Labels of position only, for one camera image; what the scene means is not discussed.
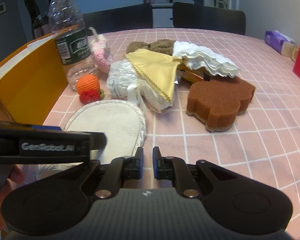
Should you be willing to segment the person's left hand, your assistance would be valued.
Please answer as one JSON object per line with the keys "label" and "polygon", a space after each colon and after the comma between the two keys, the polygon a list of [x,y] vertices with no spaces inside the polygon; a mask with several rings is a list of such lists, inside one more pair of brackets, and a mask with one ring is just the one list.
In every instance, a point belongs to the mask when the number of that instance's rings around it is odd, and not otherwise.
{"label": "person's left hand", "polygon": [[17,185],[20,185],[24,182],[24,175],[17,165],[13,165],[9,177],[7,178],[4,186],[0,189],[0,231],[5,227],[5,222],[1,215],[1,205],[5,197],[12,191],[12,187],[10,184],[11,181]]}

